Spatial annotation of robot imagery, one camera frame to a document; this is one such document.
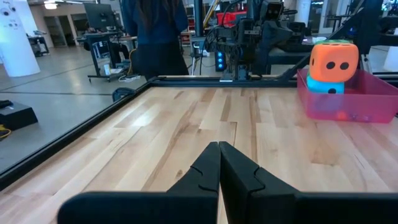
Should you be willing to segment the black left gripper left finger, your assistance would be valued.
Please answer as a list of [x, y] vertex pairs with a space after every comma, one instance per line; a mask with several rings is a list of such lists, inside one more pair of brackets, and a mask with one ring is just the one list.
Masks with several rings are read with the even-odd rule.
[[221, 151], [211, 142], [167, 194], [167, 223], [211, 224], [218, 219]]

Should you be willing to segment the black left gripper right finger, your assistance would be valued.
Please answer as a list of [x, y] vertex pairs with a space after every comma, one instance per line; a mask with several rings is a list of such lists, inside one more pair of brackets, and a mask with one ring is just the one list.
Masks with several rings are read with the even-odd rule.
[[299, 191], [227, 142], [220, 142], [220, 184], [229, 223], [293, 223]]

